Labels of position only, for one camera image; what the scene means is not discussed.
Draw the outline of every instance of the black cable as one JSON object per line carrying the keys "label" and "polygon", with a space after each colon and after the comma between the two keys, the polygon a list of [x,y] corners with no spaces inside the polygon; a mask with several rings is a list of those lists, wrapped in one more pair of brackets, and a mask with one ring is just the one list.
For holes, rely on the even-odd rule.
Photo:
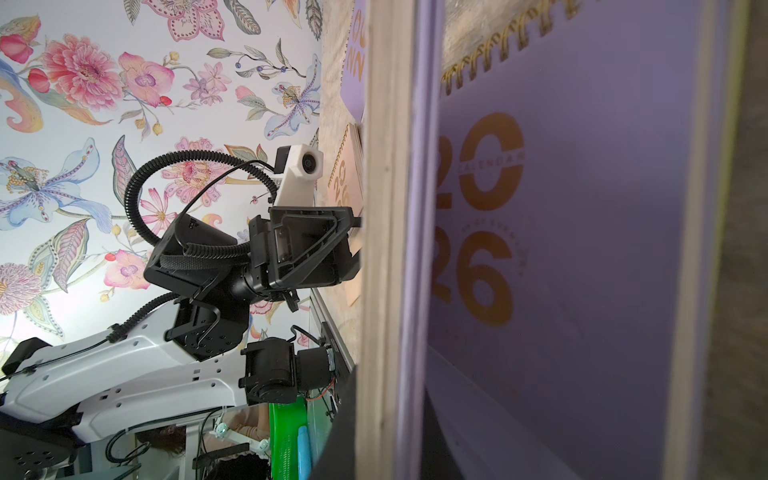
{"label": "black cable", "polygon": [[[203,451],[207,453],[205,450],[205,444],[203,444],[203,429],[205,429],[205,423],[208,421],[210,416],[213,415],[213,412],[209,412],[208,415],[205,416],[205,420],[203,420],[203,425],[200,425],[200,434],[197,437],[197,456],[200,457],[200,446],[202,445]],[[204,468],[198,468],[195,471],[195,479],[200,477],[200,470],[204,470]]]}
{"label": "black cable", "polygon": [[165,293],[163,295],[160,295],[156,299],[152,299],[149,302],[147,302],[144,306],[142,306],[139,310],[136,310],[136,313],[131,315],[131,318],[127,319],[122,324],[115,323],[112,328],[112,333],[107,335],[107,340],[109,340],[110,343],[116,343],[120,340],[125,339],[128,336],[128,332],[131,331],[141,320],[144,319],[149,313],[158,308],[160,305],[163,305],[164,303],[170,302],[171,300],[175,300],[179,297],[178,293]]}
{"label": "black cable", "polygon": [[[141,197],[141,187],[144,182],[155,172],[162,170],[165,167],[169,167],[173,164],[177,164],[185,161],[214,161],[220,164],[226,165],[238,165],[242,164],[242,160],[233,157],[232,155],[223,154],[216,151],[207,150],[185,150],[170,152],[165,155],[161,155],[148,161],[142,165],[137,172],[128,181],[125,187],[124,208],[125,213],[128,216],[128,221],[131,222],[131,226],[136,230],[141,238],[147,241],[152,246],[157,245],[160,242],[160,237],[152,233],[147,224],[141,219],[141,212],[139,212],[139,200]],[[272,179],[264,173],[260,168],[256,168],[253,165],[244,165],[241,167],[243,170],[253,175],[255,178],[261,181],[267,190],[270,191],[270,198],[274,201],[277,196],[277,185]]]}
{"label": "black cable", "polygon": [[317,346],[323,346],[323,344],[322,344],[322,343],[321,343],[321,342],[320,342],[320,341],[319,341],[317,338],[315,338],[315,336],[314,336],[314,335],[312,335],[311,333],[307,332],[305,329],[301,328],[301,327],[300,327],[300,326],[298,326],[298,325],[292,325],[292,326],[290,327],[290,331],[291,331],[291,333],[293,334],[293,336],[287,340],[287,342],[288,342],[288,343],[293,343],[293,341],[294,341],[294,340],[296,340],[296,331],[297,331],[297,330],[299,330],[301,333],[303,333],[304,335],[306,335],[306,336],[307,336],[307,338],[309,338],[309,339],[310,339],[310,340],[312,340],[314,343],[316,343],[316,344],[317,344]]}
{"label": "black cable", "polygon": [[[225,171],[218,177],[214,178],[212,181],[208,183],[205,187],[202,188],[199,192],[197,192],[197,195],[194,196],[192,200],[187,204],[186,207],[179,213],[179,217],[183,217],[189,209],[192,207],[192,205],[197,202],[200,197],[202,197],[205,192],[211,188],[213,185],[215,185],[219,180],[225,178],[227,175],[231,174],[235,170],[238,170],[240,168],[245,167],[249,164],[254,164],[256,162],[259,162],[259,160],[249,160],[244,161],[238,165],[235,165],[234,167],[230,168],[229,170]],[[181,245],[181,247],[184,249],[184,256],[186,257],[193,257],[193,258],[201,258],[201,259],[223,259],[223,258],[234,258],[234,257],[241,257],[243,255],[247,255],[250,252],[250,243],[239,243],[237,245],[201,245],[199,243],[186,243],[183,239],[181,239],[178,235],[178,230],[176,230],[176,241]]]}
{"label": "black cable", "polygon": [[112,326],[112,332],[107,335],[107,338],[101,340],[98,343],[95,343],[91,346],[87,346],[84,349],[80,349],[77,352],[68,353],[67,355],[60,356],[55,359],[50,359],[46,362],[39,363],[37,365],[30,365],[27,366],[17,372],[13,372],[10,375],[6,375],[0,379],[0,382],[4,382],[5,380],[11,379],[17,375],[21,375],[22,373],[34,373],[35,370],[50,365],[53,362],[58,362],[59,360],[68,359],[71,356],[80,355],[81,353],[85,353],[89,350],[93,350],[97,346],[103,345],[106,342],[115,343],[119,340],[122,340],[126,337],[127,333],[131,331],[132,328],[134,328],[141,320],[144,319],[144,317],[147,316],[149,312],[152,310],[158,308],[163,303],[169,302],[175,298],[179,297],[177,293],[166,293],[164,295],[160,295],[158,298],[154,300],[150,300],[146,305],[142,306],[139,310],[137,310],[136,313],[134,313],[131,318],[126,320],[122,325],[115,324]]}
{"label": "black cable", "polygon": [[126,459],[125,459],[125,458],[124,458],[124,459],[122,459],[122,460],[120,460],[119,458],[115,458],[115,457],[112,455],[112,447],[114,446],[114,443],[115,443],[115,442],[116,442],[116,441],[117,441],[117,440],[118,440],[118,439],[119,439],[121,436],[125,435],[127,432],[129,432],[129,431],[131,431],[131,430],[140,429],[141,427],[145,427],[145,426],[148,426],[148,425],[153,425],[153,424],[155,424],[155,423],[162,423],[162,422],[169,422],[170,420],[178,420],[178,419],[183,419],[183,418],[187,418],[187,417],[189,417],[189,416],[192,416],[192,415],[199,415],[199,414],[201,414],[201,413],[214,413],[214,412],[216,412],[217,410],[221,410],[221,407],[215,407],[215,408],[213,408],[213,409],[205,409],[205,410],[199,410],[199,411],[197,411],[197,412],[182,413],[182,414],[180,414],[180,415],[174,415],[174,416],[171,416],[171,417],[166,417],[166,418],[164,418],[164,419],[150,420],[149,422],[142,422],[142,423],[139,423],[139,424],[137,424],[137,425],[134,425],[134,426],[132,426],[132,427],[128,427],[128,428],[127,428],[127,429],[125,429],[125,430],[121,430],[121,431],[119,431],[119,432],[115,433],[115,434],[112,436],[112,438],[110,439],[110,441],[109,441],[109,442],[107,442],[107,447],[106,447],[106,449],[104,449],[104,456],[105,456],[105,457],[107,458],[107,460],[109,460],[109,462],[111,462],[111,463],[118,463],[118,464],[120,464],[120,463],[123,463],[123,462],[125,462],[125,461],[126,461]]}
{"label": "black cable", "polygon": [[19,370],[19,371],[17,371],[17,372],[13,372],[13,373],[12,373],[12,374],[10,374],[10,375],[6,375],[6,376],[4,376],[3,378],[1,378],[1,379],[0,379],[0,382],[4,382],[4,381],[5,381],[5,380],[7,380],[7,379],[11,379],[11,378],[13,378],[13,377],[15,377],[15,376],[17,376],[17,375],[21,375],[22,373],[34,373],[34,372],[35,372],[35,370],[36,370],[36,369],[39,369],[40,367],[43,367],[43,366],[46,366],[46,365],[50,365],[50,364],[52,364],[53,362],[58,362],[59,360],[68,359],[68,358],[69,358],[69,357],[71,357],[71,356],[75,356],[75,355],[79,355],[79,354],[81,354],[81,353],[85,353],[85,352],[87,352],[88,350],[93,350],[93,349],[94,349],[94,348],[96,348],[97,346],[100,346],[100,345],[103,345],[104,343],[106,343],[106,342],[107,342],[107,340],[108,340],[108,339],[103,339],[102,341],[100,341],[100,342],[98,342],[98,343],[95,343],[95,344],[93,344],[93,345],[91,345],[91,346],[85,347],[84,349],[80,349],[80,350],[78,350],[77,352],[72,352],[72,353],[69,353],[69,354],[67,354],[67,355],[64,355],[64,356],[60,356],[60,357],[58,357],[57,359],[50,359],[50,360],[48,360],[48,361],[46,361],[46,362],[43,362],[43,363],[39,363],[39,364],[37,364],[37,365],[30,365],[30,366],[27,366],[27,367],[25,367],[25,368],[23,368],[23,369],[21,369],[21,370]]}

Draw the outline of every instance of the robotic arm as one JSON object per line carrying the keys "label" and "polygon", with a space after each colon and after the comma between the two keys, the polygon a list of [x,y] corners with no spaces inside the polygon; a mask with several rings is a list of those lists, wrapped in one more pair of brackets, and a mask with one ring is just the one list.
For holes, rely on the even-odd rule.
{"label": "robotic arm", "polygon": [[[249,171],[270,190],[270,218],[252,219],[250,241],[238,244],[183,211],[158,238],[138,213],[141,185],[181,161]],[[360,219],[348,207],[312,206],[322,172],[323,154],[306,145],[278,149],[280,189],[262,170],[218,152],[174,152],[142,166],[126,188],[125,209],[154,245],[144,278],[171,293],[106,332],[63,346],[18,345],[3,366],[10,380],[0,394],[0,471],[24,478],[133,425],[221,406],[292,403],[298,392],[328,385],[329,346],[296,354],[291,341],[269,338],[228,353],[242,341],[250,304],[284,300],[296,311],[296,290],[357,274],[348,233]]]}

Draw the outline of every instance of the green leaf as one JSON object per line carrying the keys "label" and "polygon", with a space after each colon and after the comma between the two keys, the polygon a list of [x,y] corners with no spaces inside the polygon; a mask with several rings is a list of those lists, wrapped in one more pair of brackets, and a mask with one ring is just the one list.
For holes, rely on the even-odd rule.
{"label": "green leaf", "polygon": [[234,52],[225,48],[212,48],[208,51],[208,56],[213,58],[226,58],[232,55]]}
{"label": "green leaf", "polygon": [[288,58],[285,55],[283,55],[283,47],[281,46],[282,42],[283,42],[282,38],[277,39],[277,46],[275,47],[275,53],[277,54],[277,59],[280,60],[281,64],[285,65],[288,68],[291,68]]}
{"label": "green leaf", "polygon": [[[27,82],[27,85],[29,85],[29,80],[24,79],[25,82]],[[69,115],[72,118],[75,118],[84,124],[89,125],[106,125],[112,120],[107,121],[98,121],[94,118],[93,114],[85,110],[84,108],[80,108],[75,104],[69,103],[67,101],[67,98],[63,95],[58,93],[53,88],[48,91],[48,93],[40,93],[39,91],[35,90],[30,85],[30,90],[32,90],[32,93],[35,94],[35,97],[39,98],[43,103],[46,103],[48,105],[51,105],[52,107],[60,108],[64,112],[66,112],[67,115]]]}
{"label": "green leaf", "polygon": [[256,23],[256,19],[248,8],[237,0],[223,0],[223,2],[227,9],[232,12],[232,15],[234,15],[235,23],[240,30],[248,35],[258,35],[261,33],[261,27]]}
{"label": "green leaf", "polygon": [[246,117],[246,121],[259,120],[264,116],[265,112],[266,112],[266,108],[251,108],[248,111],[248,116]]}
{"label": "green leaf", "polygon": [[51,275],[57,263],[58,255],[53,250],[52,239],[46,240],[32,251],[27,265],[34,275],[40,277],[40,288],[45,289],[51,282]]}
{"label": "green leaf", "polygon": [[246,95],[245,97],[242,97],[240,100],[238,100],[237,103],[243,104],[247,107],[266,108],[264,100],[257,97],[256,95]]}
{"label": "green leaf", "polygon": [[270,73],[264,73],[264,72],[260,71],[259,72],[259,76],[261,78],[263,78],[264,80],[269,80],[272,77],[276,77],[280,73],[282,73],[280,70],[271,71]]}
{"label": "green leaf", "polygon": [[129,110],[120,116],[120,121],[118,123],[121,123],[128,118],[138,117],[139,115],[141,115],[141,110]]}
{"label": "green leaf", "polygon": [[123,7],[125,8],[125,14],[128,15],[128,20],[133,25],[136,22],[136,17],[139,16],[141,0],[123,0]]}
{"label": "green leaf", "polygon": [[258,67],[253,67],[253,68],[251,68],[251,69],[249,69],[249,70],[236,71],[235,73],[236,73],[236,74],[238,74],[240,77],[243,77],[243,78],[250,78],[250,77],[251,77],[251,75],[253,75],[254,73],[256,73],[256,69],[257,69],[257,68],[258,68]]}
{"label": "green leaf", "polygon": [[51,239],[53,251],[58,257],[53,269],[53,280],[65,293],[69,277],[85,260],[88,249],[88,220],[86,218],[74,222]]}
{"label": "green leaf", "polygon": [[260,160],[256,156],[256,153],[248,147],[241,147],[238,145],[224,145],[224,147],[227,149],[228,152],[230,152],[230,155],[232,155],[233,157],[237,157],[242,161]]}
{"label": "green leaf", "polygon": [[43,296],[36,296],[32,303],[23,310],[30,322],[34,323],[45,332],[53,333],[59,338],[64,338],[64,330],[53,320],[51,307]]}
{"label": "green leaf", "polygon": [[128,186],[128,181],[136,173],[136,165],[134,165],[131,156],[128,155],[128,152],[125,150],[125,135],[120,137],[112,149],[112,167],[114,167],[114,174],[112,175],[112,191],[120,201],[120,205],[122,205],[125,201],[125,189]]}
{"label": "green leaf", "polygon": [[248,45],[243,45],[248,53],[255,58],[256,60],[266,60],[266,55],[261,52],[261,50],[256,50],[253,47],[249,47]]}

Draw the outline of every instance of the spiral binding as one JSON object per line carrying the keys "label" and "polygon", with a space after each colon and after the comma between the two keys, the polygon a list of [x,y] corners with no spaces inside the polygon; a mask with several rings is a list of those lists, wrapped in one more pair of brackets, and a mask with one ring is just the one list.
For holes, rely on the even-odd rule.
{"label": "spiral binding", "polygon": [[538,0],[533,6],[512,17],[512,20],[502,29],[501,33],[496,32],[491,35],[487,41],[479,44],[470,55],[464,57],[459,63],[454,63],[443,73],[440,83],[445,85],[445,94],[451,94],[454,77],[456,78],[456,88],[464,86],[462,72],[467,66],[469,66],[469,80],[475,80],[478,74],[478,59],[480,57],[482,57],[483,71],[490,70],[491,53],[494,45],[500,45],[501,47],[499,52],[500,61],[509,58],[509,38],[511,36],[517,37],[518,50],[527,47],[529,40],[527,27],[536,18],[539,19],[538,29],[542,37],[552,31],[550,9],[556,3],[563,3],[565,5],[565,15],[568,20],[572,19],[579,12],[580,2],[578,0]]}
{"label": "spiral binding", "polygon": [[333,162],[333,168],[331,169],[331,176],[328,177],[328,188],[331,188],[331,182],[333,181],[333,175],[336,173],[336,166],[339,164],[339,158],[341,158],[341,152],[344,150],[344,143],[346,142],[346,136],[349,135],[349,125],[346,126],[346,130],[344,130],[344,138],[341,140],[341,146],[339,147],[339,152],[336,153],[336,160]]}

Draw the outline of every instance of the coiled cable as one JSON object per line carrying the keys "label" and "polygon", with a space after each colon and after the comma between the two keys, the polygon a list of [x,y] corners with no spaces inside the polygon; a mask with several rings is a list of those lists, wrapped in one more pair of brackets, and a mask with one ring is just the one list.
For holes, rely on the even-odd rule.
{"label": "coiled cable", "polygon": [[[272,181],[272,179],[263,172],[263,170],[254,167],[252,163],[262,163],[259,161],[254,161],[251,163],[246,164],[241,159],[237,157],[233,157],[232,155],[223,154],[221,152],[216,151],[208,151],[208,150],[185,150],[185,151],[176,151],[176,152],[170,152],[165,155],[161,155],[157,158],[154,158],[150,161],[148,161],[146,164],[142,165],[137,172],[131,177],[131,179],[128,181],[127,186],[125,187],[125,198],[124,198],[124,207],[125,207],[125,213],[128,217],[128,221],[131,222],[131,226],[136,230],[136,233],[139,234],[141,238],[143,238],[147,243],[149,243],[152,246],[157,245],[160,242],[160,237],[152,233],[152,230],[150,230],[149,227],[147,227],[147,224],[141,219],[141,214],[139,212],[139,200],[141,196],[141,187],[144,185],[144,182],[149,179],[149,177],[152,176],[155,172],[158,172],[159,170],[162,170],[165,167],[169,167],[173,164],[178,164],[181,162],[186,161],[214,161],[220,164],[227,164],[231,166],[240,166],[241,169],[245,170],[249,174],[253,175],[256,179],[260,180],[261,183],[264,184],[264,186],[267,188],[267,190],[270,191],[270,202],[274,202],[275,197],[277,196],[277,185],[275,185],[275,182]],[[193,253],[205,253],[207,255],[216,255],[217,252],[221,249],[221,246],[201,246],[206,247],[205,249],[202,249],[202,251],[194,250]],[[223,249],[222,251],[226,250],[227,253],[230,253],[228,250],[231,249],[233,246],[225,245],[224,247],[229,247],[227,249]],[[228,258],[228,257],[203,257],[203,258]]]}
{"label": "coiled cable", "polygon": [[139,310],[136,311],[133,315],[131,315],[131,318],[125,320],[123,323],[115,323],[112,326],[112,333],[107,335],[107,339],[109,343],[116,343],[120,340],[127,337],[128,332],[130,332],[141,320],[146,317],[149,312],[152,310],[158,308],[160,305],[170,302],[171,300],[175,300],[179,297],[178,293],[164,293],[163,295],[160,295],[158,298],[152,299],[149,302],[146,303],[146,305],[142,306]]}

